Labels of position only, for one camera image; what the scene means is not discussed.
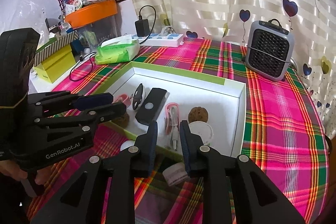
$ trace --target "brown cookie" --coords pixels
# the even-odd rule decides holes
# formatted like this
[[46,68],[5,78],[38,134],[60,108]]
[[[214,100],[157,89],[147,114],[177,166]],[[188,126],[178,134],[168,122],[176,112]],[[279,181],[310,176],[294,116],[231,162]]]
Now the brown cookie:
[[129,123],[129,115],[126,112],[124,115],[122,115],[121,117],[115,118],[113,120],[111,120],[113,123],[115,123],[116,125],[122,127],[122,128],[126,128],[128,126]]
[[189,122],[202,121],[207,122],[209,118],[208,112],[204,107],[194,107],[188,115]]

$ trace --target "plaid tablecloth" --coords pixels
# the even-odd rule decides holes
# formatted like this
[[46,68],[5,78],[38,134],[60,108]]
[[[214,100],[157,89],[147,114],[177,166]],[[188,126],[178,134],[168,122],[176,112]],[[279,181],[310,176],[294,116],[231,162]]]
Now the plaid tablecloth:
[[[292,69],[288,69],[284,82],[269,81],[244,66],[241,57],[245,51],[244,47],[224,42],[187,38],[184,45],[178,48],[141,47],[135,61],[246,83],[246,126],[242,153],[267,174],[306,222],[311,223],[324,206],[328,185],[328,156],[316,109]],[[65,79],[55,90],[91,94],[124,65],[95,65],[85,80],[71,82]],[[87,61],[75,71],[73,78],[80,78],[90,70],[91,64]],[[100,126],[92,149],[53,166],[46,193],[33,199],[27,215],[31,218],[91,155],[115,155],[125,140],[111,129]],[[136,223],[202,223],[203,179],[190,179],[168,187],[162,171],[172,164],[171,160],[159,156],[152,176],[135,180]]]

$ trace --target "green tissue package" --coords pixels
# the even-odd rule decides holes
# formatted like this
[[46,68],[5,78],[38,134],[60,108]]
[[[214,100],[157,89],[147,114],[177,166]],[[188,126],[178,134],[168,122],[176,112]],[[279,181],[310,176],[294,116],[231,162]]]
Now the green tissue package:
[[124,35],[98,46],[95,61],[97,65],[129,62],[139,53],[139,50],[139,40],[132,40],[131,35]]

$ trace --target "power strip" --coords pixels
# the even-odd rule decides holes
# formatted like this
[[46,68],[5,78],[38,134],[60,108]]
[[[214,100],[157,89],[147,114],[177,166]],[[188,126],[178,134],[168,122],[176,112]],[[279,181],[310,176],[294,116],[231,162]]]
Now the power strip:
[[[132,39],[139,39],[141,43],[147,37],[138,37],[136,34],[132,35]],[[178,47],[183,44],[184,35],[172,33],[165,37],[160,36],[159,33],[153,33],[146,40],[145,43],[140,44],[140,46],[159,46],[159,47]]]

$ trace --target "space heater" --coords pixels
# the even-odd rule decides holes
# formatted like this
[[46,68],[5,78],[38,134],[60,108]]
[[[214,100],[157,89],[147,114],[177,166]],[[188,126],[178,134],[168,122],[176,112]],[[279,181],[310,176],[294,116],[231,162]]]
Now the space heater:
[[255,21],[251,25],[247,53],[243,61],[250,70],[278,82],[284,79],[294,48],[294,36],[277,19]]

